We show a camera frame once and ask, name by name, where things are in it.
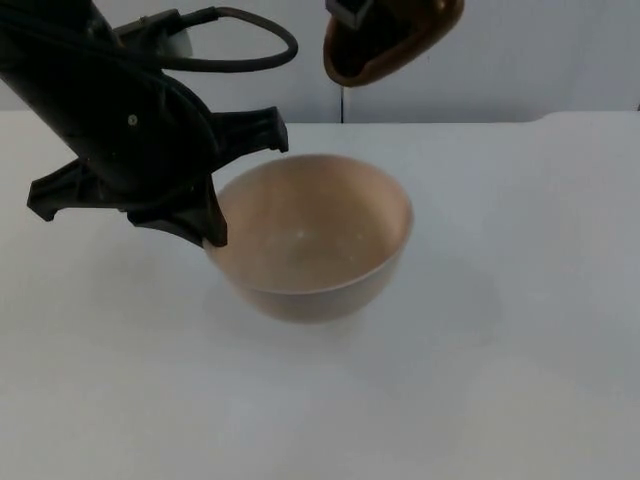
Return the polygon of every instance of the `bowl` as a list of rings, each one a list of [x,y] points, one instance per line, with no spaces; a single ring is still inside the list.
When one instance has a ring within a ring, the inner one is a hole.
[[[218,195],[229,245],[205,249],[249,303],[281,320],[324,322],[370,303],[393,277],[413,209],[364,162],[305,155],[267,163]]]

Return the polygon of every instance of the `white wall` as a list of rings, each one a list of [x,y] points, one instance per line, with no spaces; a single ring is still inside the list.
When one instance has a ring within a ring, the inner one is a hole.
[[[289,28],[300,55],[254,74],[176,74],[212,110],[278,105],[289,121],[336,122],[340,89],[322,66],[324,0],[94,0],[116,26],[167,8],[244,8]],[[461,23],[427,55],[370,87],[345,92],[349,122],[521,121],[559,110],[640,103],[640,0],[467,0]],[[222,20],[191,32],[197,56],[270,54],[280,41]],[[0,86],[0,109],[22,104]]]
[[[346,118],[520,121],[635,110],[639,27],[639,0],[467,0],[458,27],[426,56],[346,92]]]
[[[189,13],[211,5],[242,8],[288,28],[300,43],[300,54],[279,69],[246,74],[171,73],[191,87],[214,111],[247,110],[277,105],[292,122],[340,120],[340,89],[324,74],[322,40],[329,14],[324,0],[94,0],[115,27],[169,8]],[[236,59],[277,53],[278,38],[256,27],[222,19],[190,31],[199,58]],[[24,108],[8,88],[0,88],[0,109]]]

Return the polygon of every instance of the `black cable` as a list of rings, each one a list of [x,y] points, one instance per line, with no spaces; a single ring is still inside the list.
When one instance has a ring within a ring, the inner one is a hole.
[[[222,17],[234,18],[267,30],[283,40],[287,44],[287,49],[270,57],[247,60],[204,60],[150,55],[88,40],[82,35],[72,33],[58,25],[45,22],[14,9],[0,7],[0,25],[4,28],[76,50],[83,55],[94,55],[115,61],[131,62],[142,68],[209,73],[257,72],[280,67],[293,60],[298,54],[298,42],[288,30],[271,20],[243,10],[228,7],[211,7],[184,15],[182,20],[184,21],[184,28],[187,29],[213,22]]]

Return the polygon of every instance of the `brown lamp shade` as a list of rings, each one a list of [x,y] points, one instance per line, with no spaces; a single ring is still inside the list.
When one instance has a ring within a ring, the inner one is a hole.
[[[345,87],[380,80],[440,41],[463,10],[464,0],[377,0],[357,31],[332,18],[324,43],[327,74]]]

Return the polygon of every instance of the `white tabletop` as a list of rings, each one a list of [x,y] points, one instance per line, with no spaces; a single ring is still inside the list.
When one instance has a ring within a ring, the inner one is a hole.
[[[639,116],[290,134],[415,204],[397,278],[342,322],[265,318],[118,213],[40,221],[31,180],[73,156],[0,115],[1,479],[638,478]]]

